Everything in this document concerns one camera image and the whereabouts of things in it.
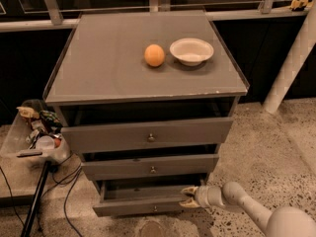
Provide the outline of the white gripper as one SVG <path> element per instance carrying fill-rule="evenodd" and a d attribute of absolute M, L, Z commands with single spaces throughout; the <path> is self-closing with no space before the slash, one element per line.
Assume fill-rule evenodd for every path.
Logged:
<path fill-rule="evenodd" d="M 179 202 L 179 205 L 184 208 L 209 208 L 212 206 L 217 206 L 219 208 L 226 207 L 226 202 L 223 198 L 220 187 L 187 187 L 182 189 L 181 193 L 185 196 L 190 197 L 187 200 Z"/>

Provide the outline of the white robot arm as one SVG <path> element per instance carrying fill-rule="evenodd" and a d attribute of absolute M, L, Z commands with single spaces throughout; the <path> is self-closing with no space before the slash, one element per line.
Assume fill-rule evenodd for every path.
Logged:
<path fill-rule="evenodd" d="M 270 211 L 236 182 L 227 182 L 222 187 L 187 187 L 181 193 L 188 197 L 180 202 L 182 207 L 243 210 L 266 237 L 316 237 L 316 222 L 306 212 L 292 206 Z"/>

